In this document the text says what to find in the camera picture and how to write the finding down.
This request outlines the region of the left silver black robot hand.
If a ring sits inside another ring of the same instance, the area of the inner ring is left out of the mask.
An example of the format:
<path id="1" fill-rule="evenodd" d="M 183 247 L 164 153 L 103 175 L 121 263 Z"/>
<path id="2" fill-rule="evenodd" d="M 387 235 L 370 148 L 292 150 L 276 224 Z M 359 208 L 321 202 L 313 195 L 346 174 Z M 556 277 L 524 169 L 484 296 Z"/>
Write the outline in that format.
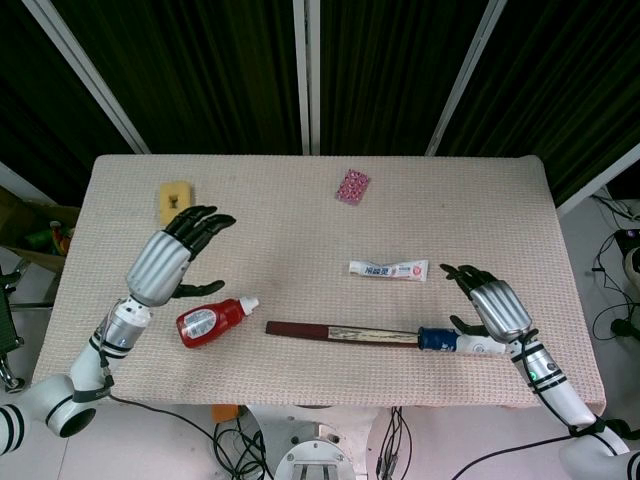
<path id="1" fill-rule="evenodd" d="M 129 295 L 156 308 L 175 298 L 204 297 L 225 286 L 222 280 L 204 285 L 183 282 L 185 273 L 212 238 L 233 226 L 236 219 L 219 214 L 215 206 L 192 206 L 155 232 L 127 274 Z"/>

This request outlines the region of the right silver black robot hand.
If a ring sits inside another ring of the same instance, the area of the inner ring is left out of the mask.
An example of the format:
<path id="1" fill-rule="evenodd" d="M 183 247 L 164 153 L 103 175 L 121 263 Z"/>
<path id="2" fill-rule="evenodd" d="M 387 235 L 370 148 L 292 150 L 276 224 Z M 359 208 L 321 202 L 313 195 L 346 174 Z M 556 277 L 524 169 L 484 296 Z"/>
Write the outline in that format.
<path id="1" fill-rule="evenodd" d="M 501 344 L 521 340 L 533 330 L 531 316 L 506 281 L 471 265 L 440 264 L 440 268 L 447 280 L 458 285 L 482 322 L 481 326 L 471 326 L 452 316 L 458 326 L 471 328 L 473 335 L 487 335 Z"/>

